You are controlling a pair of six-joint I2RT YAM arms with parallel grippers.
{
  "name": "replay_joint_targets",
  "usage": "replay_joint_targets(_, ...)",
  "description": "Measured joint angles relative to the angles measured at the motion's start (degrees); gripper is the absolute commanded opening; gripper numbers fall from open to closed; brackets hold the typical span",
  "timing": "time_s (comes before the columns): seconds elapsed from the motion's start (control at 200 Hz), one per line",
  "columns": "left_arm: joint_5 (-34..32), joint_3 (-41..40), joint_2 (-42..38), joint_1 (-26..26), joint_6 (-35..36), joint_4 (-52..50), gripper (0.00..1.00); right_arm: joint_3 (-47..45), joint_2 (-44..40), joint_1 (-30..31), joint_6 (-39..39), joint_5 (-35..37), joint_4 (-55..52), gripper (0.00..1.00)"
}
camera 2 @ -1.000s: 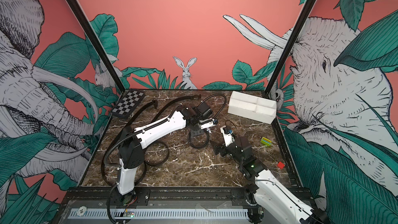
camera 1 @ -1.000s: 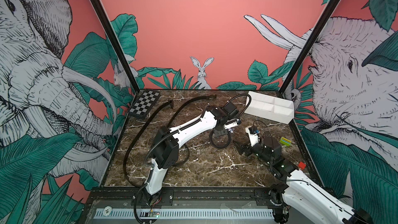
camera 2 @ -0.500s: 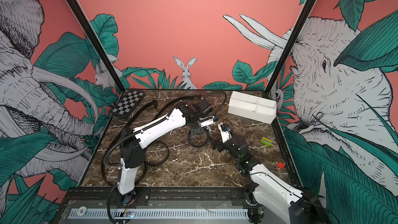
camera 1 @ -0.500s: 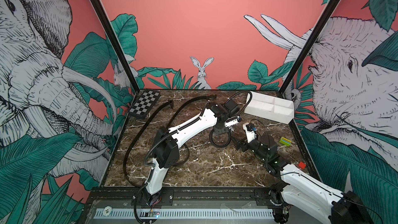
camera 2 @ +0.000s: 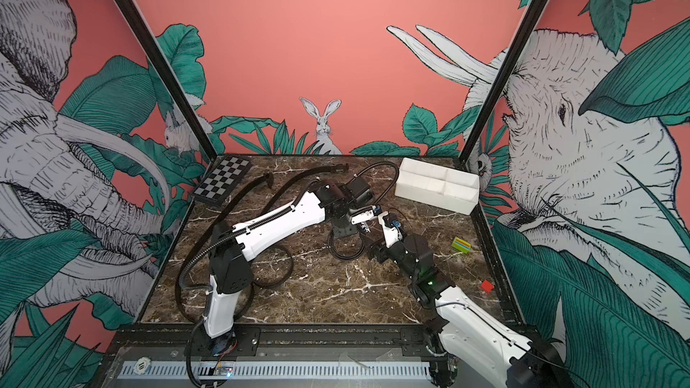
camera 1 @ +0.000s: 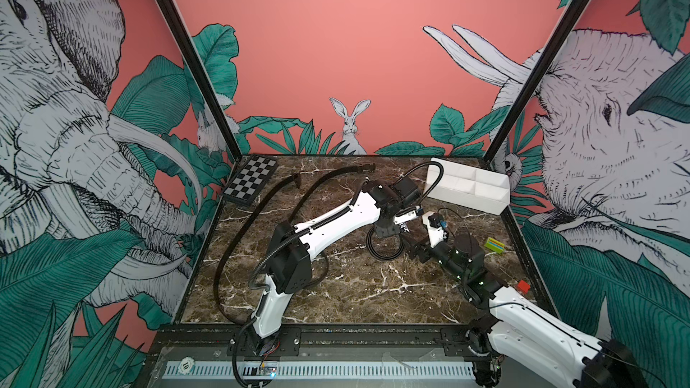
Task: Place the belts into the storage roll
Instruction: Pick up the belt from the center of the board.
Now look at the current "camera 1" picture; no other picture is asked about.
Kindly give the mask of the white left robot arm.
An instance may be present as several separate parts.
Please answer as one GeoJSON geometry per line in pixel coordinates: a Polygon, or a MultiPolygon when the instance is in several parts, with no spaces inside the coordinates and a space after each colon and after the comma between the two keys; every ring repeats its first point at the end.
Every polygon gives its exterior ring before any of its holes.
{"type": "Polygon", "coordinates": [[[365,180],[349,200],[320,217],[276,226],[266,256],[249,278],[249,289],[262,295],[242,328],[246,348],[257,357],[273,348],[292,296],[312,278],[316,256],[363,226],[379,238],[400,234],[403,224],[422,215],[425,197],[408,177],[392,184],[365,180]]]}

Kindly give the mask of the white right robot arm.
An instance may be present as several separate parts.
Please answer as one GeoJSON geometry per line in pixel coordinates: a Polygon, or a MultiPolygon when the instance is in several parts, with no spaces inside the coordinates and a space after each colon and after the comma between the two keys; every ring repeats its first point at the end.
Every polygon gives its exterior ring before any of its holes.
{"type": "Polygon", "coordinates": [[[509,357],[555,387],[647,386],[627,346],[585,334],[530,302],[486,267],[485,251],[469,232],[450,232],[440,213],[411,210],[394,224],[404,228],[417,218],[428,236],[413,244],[411,255],[438,264],[480,312],[451,342],[478,357],[477,384],[499,384],[500,359],[509,357]]]}

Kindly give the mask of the black belt with metal buckle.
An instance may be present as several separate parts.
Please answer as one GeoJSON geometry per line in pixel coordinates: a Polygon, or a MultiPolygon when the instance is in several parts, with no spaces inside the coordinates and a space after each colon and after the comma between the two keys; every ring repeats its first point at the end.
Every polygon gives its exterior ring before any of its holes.
{"type": "MultiPolygon", "coordinates": [[[[415,183],[418,186],[418,188],[420,189],[420,193],[422,194],[420,199],[418,199],[418,203],[422,207],[422,202],[424,201],[424,199],[426,199],[429,196],[429,194],[431,193],[431,191],[437,187],[437,185],[440,183],[440,180],[443,177],[444,169],[440,163],[433,162],[433,161],[426,161],[426,162],[418,163],[418,165],[415,165],[411,169],[409,169],[408,171],[404,172],[399,178],[394,180],[392,183],[385,183],[385,184],[388,184],[388,185],[393,184],[396,181],[398,181],[399,179],[401,179],[402,177],[408,177],[408,178],[412,179],[414,182],[413,174],[415,172],[417,172],[418,170],[425,168],[425,167],[428,167],[429,169],[436,168],[438,175],[437,175],[437,178],[435,179],[435,181],[433,181],[433,183],[431,184],[431,186],[427,190],[421,190],[420,187],[415,183]]],[[[370,196],[371,196],[371,185],[372,184],[368,184],[366,186],[366,190],[368,191],[368,194],[370,196]]],[[[401,235],[402,235],[402,232],[409,232],[409,228],[406,226],[408,222],[406,222],[405,224],[402,225],[401,233],[399,235],[393,235],[393,236],[387,237],[387,238],[377,238],[377,236],[374,233],[374,223],[373,223],[370,230],[368,230],[368,234],[366,237],[366,248],[368,249],[369,253],[375,259],[382,260],[382,262],[388,262],[389,260],[395,260],[395,259],[401,257],[404,253],[404,244],[403,244],[403,240],[401,238],[401,235]]]]}

